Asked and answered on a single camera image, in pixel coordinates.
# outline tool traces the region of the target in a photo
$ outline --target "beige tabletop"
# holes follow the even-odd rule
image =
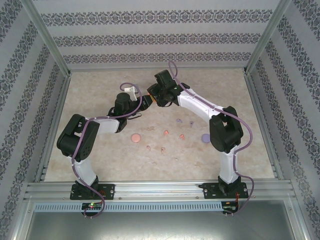
[[[121,83],[138,84],[145,95],[147,88],[156,83],[154,75],[158,72],[159,69],[73,73],[55,142],[73,114],[88,118],[105,116],[115,104]],[[253,178],[274,178],[242,70],[179,69],[178,76],[208,101],[233,106],[251,127],[253,143],[239,153],[238,171]],[[247,130],[242,128],[241,145],[249,139]],[[140,118],[129,120],[122,132],[96,138],[90,154],[92,168],[100,181],[217,179],[220,160],[214,147],[201,141],[206,133],[209,126],[191,111],[174,104],[158,107],[153,103]],[[131,141],[133,134],[141,135],[139,143]],[[74,180],[70,162],[54,145],[45,181]]]

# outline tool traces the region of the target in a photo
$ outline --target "small pink object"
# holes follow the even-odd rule
[[[138,133],[135,133],[131,136],[131,141],[134,143],[138,143],[141,140],[141,136]]]

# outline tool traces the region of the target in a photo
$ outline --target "purple disc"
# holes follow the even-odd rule
[[[210,143],[210,134],[208,134],[208,133],[203,134],[202,137],[201,137],[201,140],[205,144]]]

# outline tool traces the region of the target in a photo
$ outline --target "purple cable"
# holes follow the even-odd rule
[[[76,148],[75,148],[75,151],[74,151],[74,153],[73,153],[73,155],[72,155],[72,158],[71,158],[71,165],[72,165],[72,170],[73,170],[73,172],[74,172],[74,175],[77,177],[77,179],[78,179],[83,185],[85,185],[88,189],[90,189],[91,191],[93,191],[94,193],[96,193],[96,194],[101,198],[101,203],[102,203],[102,205],[103,205],[102,208],[101,208],[101,210],[100,210],[96,215],[90,216],[90,219],[93,219],[93,218],[95,218],[95,217],[98,217],[98,216],[104,211],[105,206],[106,206],[106,202],[105,202],[105,199],[104,199],[104,197],[102,196],[102,194],[100,194],[97,190],[93,189],[91,186],[89,186],[88,184],[86,184],[86,182],[83,181],[83,180],[80,178],[79,174],[77,173],[76,167],[75,167],[75,158],[76,158],[77,153],[78,153],[78,151],[79,151],[79,148],[80,148],[80,145],[81,145],[81,143],[82,143],[82,140],[83,140],[83,138],[84,138],[84,136],[85,136],[85,132],[86,132],[86,130],[87,130],[88,124],[89,124],[91,121],[97,120],[97,119],[118,119],[118,118],[125,118],[125,117],[128,117],[128,116],[131,116],[132,114],[134,114],[134,113],[140,108],[140,106],[141,106],[141,104],[142,104],[142,97],[143,97],[140,89],[138,88],[137,85],[135,85],[135,84],[133,84],[133,83],[124,82],[124,83],[122,83],[122,84],[120,85],[120,90],[121,90],[121,91],[124,91],[124,89],[122,89],[122,86],[123,86],[123,85],[126,85],[126,84],[135,87],[135,88],[137,89],[139,95],[140,95],[140,102],[139,102],[138,106],[136,107],[136,109],[133,110],[133,111],[130,112],[130,113],[127,113],[127,114],[124,114],[124,115],[121,115],[121,116],[97,116],[97,117],[91,117],[91,118],[89,118],[89,119],[86,121],[86,123],[85,123],[85,125],[84,125],[84,127],[83,127],[83,130],[82,130],[82,132],[81,132],[80,139],[79,139],[79,141],[78,141],[78,144],[77,144],[77,146],[76,146]],[[86,208],[86,209],[84,210],[84,212],[83,212],[83,215],[84,215],[85,218],[87,217],[87,215],[86,215],[87,209],[88,209],[88,208]]]
[[[171,64],[173,64],[173,66],[174,66],[174,68],[175,68],[175,74],[174,74],[174,71],[173,71],[173,69],[172,69],[172,67],[171,67]],[[180,81],[178,80],[178,78],[177,78],[177,75],[178,75],[177,65],[176,65],[173,61],[171,61],[171,60],[168,61],[168,65],[169,65],[170,73],[171,73],[171,75],[173,76],[173,79],[176,81],[177,84],[179,84],[179,85],[182,87],[182,89],[183,89],[186,93],[188,93],[188,94],[189,94],[190,96],[192,96],[193,98],[199,100],[199,101],[202,102],[203,104],[207,105],[208,107],[212,108],[213,110],[216,110],[216,111],[219,112],[219,113],[222,113],[222,114],[224,114],[224,115],[230,116],[230,117],[238,120],[240,123],[242,123],[242,124],[246,127],[246,129],[247,129],[248,132],[249,132],[250,139],[249,139],[248,143],[247,143],[246,145],[244,145],[243,147],[240,147],[240,148],[238,148],[237,150],[235,150],[234,153],[233,153],[233,157],[232,157],[233,171],[235,172],[235,174],[237,174],[239,177],[246,178],[246,179],[250,179],[251,182],[252,182],[252,188],[251,188],[251,191],[250,191],[250,193],[249,193],[249,196],[248,196],[248,198],[246,199],[246,201],[244,202],[243,206],[242,206],[237,212],[235,212],[235,213],[233,214],[233,215],[236,215],[236,214],[238,214],[240,211],[242,211],[242,209],[245,208],[245,206],[248,204],[249,199],[251,198],[251,195],[252,195],[252,193],[253,193],[253,191],[254,191],[254,188],[255,188],[255,182],[254,182],[254,180],[252,179],[252,177],[242,175],[242,174],[238,173],[238,171],[237,171],[237,169],[236,169],[236,154],[237,154],[238,152],[240,152],[240,151],[242,151],[242,150],[244,150],[244,149],[246,149],[247,147],[250,146],[250,144],[251,144],[252,141],[253,141],[253,133],[252,133],[252,130],[251,130],[251,128],[249,127],[249,125],[248,125],[245,121],[243,121],[241,118],[239,118],[239,117],[237,117],[237,116],[235,116],[235,115],[233,115],[233,114],[231,114],[231,113],[228,113],[228,112],[226,112],[226,111],[223,111],[223,110],[221,110],[221,109],[219,109],[219,108],[215,108],[215,107],[212,106],[211,104],[209,104],[209,103],[207,103],[206,101],[202,100],[202,99],[201,99],[200,97],[198,97],[197,95],[192,94],[191,92],[189,92],[189,91],[181,84],[181,82],[180,82]]]

